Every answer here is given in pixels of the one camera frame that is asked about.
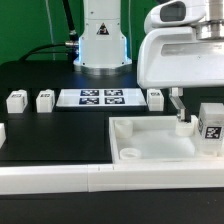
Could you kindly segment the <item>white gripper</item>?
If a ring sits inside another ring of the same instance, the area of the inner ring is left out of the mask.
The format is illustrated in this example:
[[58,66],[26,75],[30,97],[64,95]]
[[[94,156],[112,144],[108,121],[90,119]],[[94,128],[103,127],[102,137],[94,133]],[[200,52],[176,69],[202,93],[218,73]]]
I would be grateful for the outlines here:
[[182,88],[224,86],[224,41],[199,41],[192,27],[152,30],[140,46],[137,82],[143,89],[170,88],[177,118],[185,122]]

